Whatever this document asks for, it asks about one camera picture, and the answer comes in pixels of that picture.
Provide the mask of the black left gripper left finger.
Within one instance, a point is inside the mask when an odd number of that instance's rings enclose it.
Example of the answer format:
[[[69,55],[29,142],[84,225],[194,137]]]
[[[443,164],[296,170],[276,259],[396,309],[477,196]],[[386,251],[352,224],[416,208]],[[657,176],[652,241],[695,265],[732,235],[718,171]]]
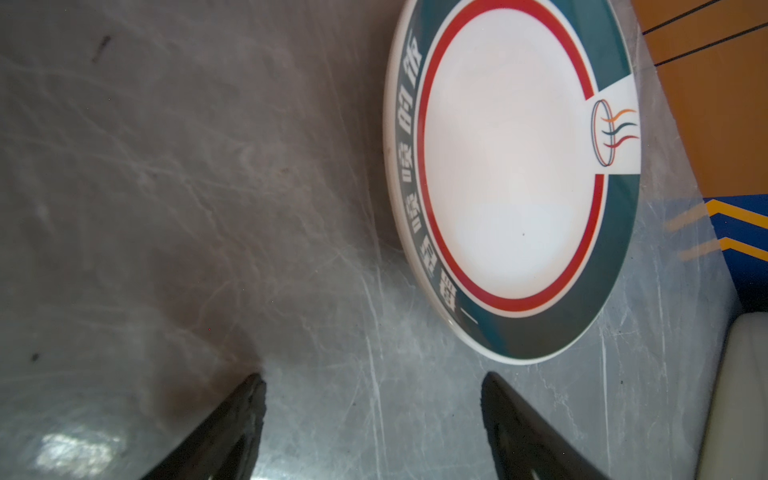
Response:
[[[232,393],[146,479],[249,480],[259,455],[267,384],[256,373]]]

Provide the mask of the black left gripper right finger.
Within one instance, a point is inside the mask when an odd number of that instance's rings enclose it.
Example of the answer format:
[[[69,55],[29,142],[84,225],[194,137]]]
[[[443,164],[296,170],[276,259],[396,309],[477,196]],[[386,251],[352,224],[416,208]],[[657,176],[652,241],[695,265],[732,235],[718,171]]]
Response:
[[[604,479],[498,373],[485,375],[481,410],[500,479]]]

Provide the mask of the green rim plate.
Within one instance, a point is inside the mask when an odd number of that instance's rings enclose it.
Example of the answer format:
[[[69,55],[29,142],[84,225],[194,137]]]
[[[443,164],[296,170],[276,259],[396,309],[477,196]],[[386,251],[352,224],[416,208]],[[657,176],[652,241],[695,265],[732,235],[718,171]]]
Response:
[[[609,2],[407,2],[383,147],[408,262],[463,342],[527,365],[589,329],[627,254],[642,165]]]

